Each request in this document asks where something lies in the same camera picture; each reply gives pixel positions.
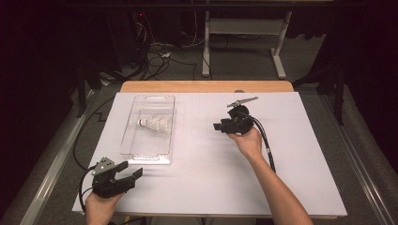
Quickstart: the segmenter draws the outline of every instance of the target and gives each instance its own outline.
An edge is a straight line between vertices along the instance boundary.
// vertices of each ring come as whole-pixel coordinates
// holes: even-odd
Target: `transparent plastic container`
[[[174,96],[137,96],[120,145],[129,164],[170,164]]]

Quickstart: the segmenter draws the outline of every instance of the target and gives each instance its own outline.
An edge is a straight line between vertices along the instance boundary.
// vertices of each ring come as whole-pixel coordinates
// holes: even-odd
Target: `black cable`
[[[213,81],[213,75],[212,75],[212,73],[211,73],[210,65],[208,64],[207,60],[205,59],[205,57],[204,57],[203,55],[202,55],[202,58],[203,58],[203,61],[205,61],[205,63],[206,63],[207,66],[208,66],[208,75],[210,76],[210,80]]]
[[[155,50],[154,53],[167,53],[167,51],[166,51],[166,42],[163,42],[162,45],[160,43],[155,43],[155,44],[152,44],[152,46],[161,46],[161,49],[160,50]]]
[[[145,219],[145,217],[138,217],[138,218],[135,217],[135,218],[129,219],[129,220],[126,221],[126,222],[120,223],[119,225],[125,225],[125,224],[129,224],[130,222],[141,221],[141,220],[143,220],[143,219]]]
[[[173,61],[173,62],[182,64],[182,65],[193,66],[192,79],[195,81],[195,70],[196,70],[196,66],[197,66],[196,63],[183,63],[183,62],[177,61],[177,60],[175,60],[175,59],[173,59],[171,57],[170,57],[170,60]]]
[[[163,64],[161,64],[160,66],[156,66],[156,67],[158,67],[158,70],[156,70],[156,72],[153,73],[152,75],[150,75],[149,77],[145,78],[144,81],[148,81],[149,79],[151,79],[151,78],[153,78],[153,77],[156,77],[156,76],[162,74],[162,73],[169,67],[169,61],[170,61],[170,60],[165,60],[164,57],[161,57],[161,59],[162,59],[162,61],[163,61]]]
[[[81,177],[81,179],[80,179],[80,182],[79,182],[79,202],[80,202],[80,206],[82,207],[82,210],[83,210],[84,213],[85,213],[85,205],[84,205],[84,202],[83,202],[83,195],[84,194],[82,193],[83,181],[84,181],[85,176],[90,171],[94,170],[95,168],[96,168],[96,166],[92,166],[92,167],[88,168],[88,170],[85,170],[83,175],[82,175],[82,177]]]
[[[126,78],[128,78],[130,80],[131,78],[138,76],[140,73],[142,73],[144,70],[146,70],[146,67],[149,67],[149,65],[146,63],[146,60],[144,59],[140,65],[140,67],[138,67],[131,74],[127,75]]]
[[[158,53],[157,53],[157,55],[158,55],[158,57],[153,57],[153,58],[149,59],[149,65],[150,66],[152,66],[154,68],[160,68],[160,67],[164,66],[166,63],[168,63],[167,62],[168,60],[165,60],[165,59],[167,59],[166,57],[162,57]],[[155,59],[160,59],[161,60],[161,64],[160,65],[153,64],[152,61],[154,61]]]
[[[243,114],[244,116],[246,116],[249,119],[251,119],[254,122],[254,124],[258,127],[258,129],[259,129],[259,131],[261,133],[261,136],[263,137],[264,144],[266,145],[266,148],[267,148],[269,166],[276,173],[275,163],[274,163],[273,156],[272,156],[272,153],[271,153],[271,148],[269,147],[266,131],[264,130],[263,125],[260,123],[260,121],[258,121],[256,118],[252,117],[251,115],[248,115],[248,114],[243,113],[243,112],[238,112],[238,113]]]
[[[85,195],[85,193],[87,193],[87,191],[89,191],[90,189],[92,189],[92,187],[91,188],[88,188],[88,189],[86,189],[83,193],[82,193],[82,197]]]
[[[96,112],[97,112],[102,106],[104,106],[106,103],[108,103],[109,101],[111,101],[111,100],[114,99],[114,98],[115,98],[115,97],[111,97],[111,98],[109,98],[108,100],[106,100],[105,102],[103,102],[100,106],[98,106],[98,108],[97,108],[94,112],[92,112],[92,113],[88,116],[88,118],[84,121],[84,124],[82,125],[82,127],[81,127],[80,130],[79,130],[79,133],[78,133],[77,136],[76,136],[75,142],[74,142],[73,147],[72,147],[72,154],[73,154],[73,158],[74,158],[76,164],[77,164],[80,168],[82,168],[84,171],[86,171],[87,168],[86,168],[85,166],[83,166],[83,164],[80,163],[80,161],[79,161],[79,160],[77,159],[77,157],[76,157],[76,144],[77,144],[77,142],[79,141],[80,135],[82,134],[82,131],[84,130],[85,126],[87,125],[87,123],[88,123],[88,121],[91,119],[91,117],[92,117],[94,114],[96,114]]]
[[[139,78],[139,81],[143,81],[145,75],[146,75],[147,72],[149,71],[149,60],[148,60],[148,56],[147,56],[147,55],[145,56],[145,62],[146,62],[146,64],[147,64],[147,67],[146,67],[146,69],[145,69],[145,72],[141,74],[141,76],[140,76],[140,78]]]

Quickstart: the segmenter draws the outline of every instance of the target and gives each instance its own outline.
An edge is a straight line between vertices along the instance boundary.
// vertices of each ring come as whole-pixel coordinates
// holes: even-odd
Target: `white stand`
[[[286,12],[284,19],[280,20],[242,20],[242,19],[210,19],[206,12],[205,48],[203,51],[202,75],[210,75],[210,49],[208,47],[210,34],[247,34],[247,35],[273,35],[279,36],[276,48],[272,48],[272,58],[281,80],[286,79],[279,53],[283,44],[287,27],[290,23],[291,11]]]

